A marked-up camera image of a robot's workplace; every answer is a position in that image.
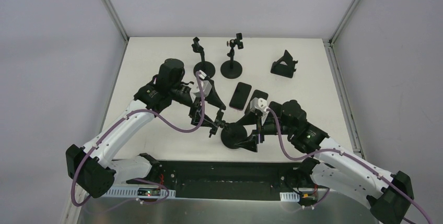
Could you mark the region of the black round-base phone stand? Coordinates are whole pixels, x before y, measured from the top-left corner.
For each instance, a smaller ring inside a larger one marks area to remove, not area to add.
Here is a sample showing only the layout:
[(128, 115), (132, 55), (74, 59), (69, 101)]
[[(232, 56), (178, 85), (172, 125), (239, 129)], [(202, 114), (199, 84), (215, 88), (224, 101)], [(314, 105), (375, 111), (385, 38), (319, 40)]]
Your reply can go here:
[(200, 55), (201, 61), (195, 64), (193, 68), (193, 72), (203, 71), (207, 77), (213, 78), (216, 70), (215, 66), (205, 59), (204, 48), (199, 44), (200, 39), (198, 37), (193, 38), (193, 43), (191, 44), (192, 50), (194, 53), (198, 53)]

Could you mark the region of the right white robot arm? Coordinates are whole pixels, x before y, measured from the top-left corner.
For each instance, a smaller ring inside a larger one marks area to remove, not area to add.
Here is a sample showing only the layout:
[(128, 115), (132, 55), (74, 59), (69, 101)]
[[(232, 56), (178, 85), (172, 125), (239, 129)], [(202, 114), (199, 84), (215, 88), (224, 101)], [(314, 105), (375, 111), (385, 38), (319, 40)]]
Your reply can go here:
[(310, 123), (296, 100), (283, 104), (263, 98), (250, 101), (247, 113), (227, 124), (222, 138), (231, 148), (257, 151), (266, 135), (286, 138), (301, 157), (296, 179), (335, 190), (359, 202), (382, 223), (401, 223), (412, 204), (411, 178), (377, 167), (342, 147), (328, 133)]

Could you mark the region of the black phone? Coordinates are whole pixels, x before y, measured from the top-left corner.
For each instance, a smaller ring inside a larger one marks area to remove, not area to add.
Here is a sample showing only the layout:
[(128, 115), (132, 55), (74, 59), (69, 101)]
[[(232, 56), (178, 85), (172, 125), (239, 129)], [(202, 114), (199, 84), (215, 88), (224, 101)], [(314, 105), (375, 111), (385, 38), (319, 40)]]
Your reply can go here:
[(249, 101), (248, 101), (247, 104), (246, 104), (246, 108), (245, 108), (244, 114), (246, 115), (246, 114), (250, 111), (250, 103), (251, 103), (251, 101), (252, 101), (253, 99), (255, 99), (255, 98), (261, 98), (261, 99), (267, 100), (268, 97), (269, 97), (269, 94), (268, 94), (267, 92), (264, 92), (264, 91), (261, 91), (261, 90), (255, 89), (255, 90), (253, 91), (253, 93), (252, 93), (252, 95), (251, 95)]

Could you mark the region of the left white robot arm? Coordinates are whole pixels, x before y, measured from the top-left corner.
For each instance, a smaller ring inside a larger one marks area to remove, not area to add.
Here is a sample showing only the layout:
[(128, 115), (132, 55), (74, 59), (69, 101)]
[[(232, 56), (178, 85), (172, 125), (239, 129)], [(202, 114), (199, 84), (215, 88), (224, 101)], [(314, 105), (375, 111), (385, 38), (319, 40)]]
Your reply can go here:
[[(210, 128), (215, 135), (223, 126), (223, 111), (226, 105), (219, 97), (214, 81), (203, 70), (194, 72), (195, 82), (185, 83), (184, 63), (175, 58), (165, 60), (158, 74), (139, 88), (133, 100), (119, 117), (100, 134), (81, 147), (72, 144), (65, 152), (68, 176), (73, 180), (71, 199), (76, 206), (76, 186), (80, 186), (89, 197), (99, 198), (114, 184), (132, 179), (141, 179), (154, 184), (159, 179), (159, 170), (154, 167), (155, 159), (139, 154), (132, 159), (114, 160), (119, 150), (143, 126), (160, 119), (172, 129), (192, 133), (201, 127)], [(161, 116), (161, 112), (172, 102), (189, 107), (193, 128), (182, 129)]]

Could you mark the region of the black folding phone stand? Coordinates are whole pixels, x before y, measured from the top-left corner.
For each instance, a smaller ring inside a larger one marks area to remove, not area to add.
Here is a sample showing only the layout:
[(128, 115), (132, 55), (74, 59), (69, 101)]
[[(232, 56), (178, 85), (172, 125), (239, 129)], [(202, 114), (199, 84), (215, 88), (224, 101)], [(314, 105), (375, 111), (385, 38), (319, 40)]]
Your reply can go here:
[(286, 78), (293, 78), (294, 73), (297, 70), (297, 64), (298, 61), (294, 60), (288, 50), (285, 50), (283, 56), (273, 62), (270, 73)]

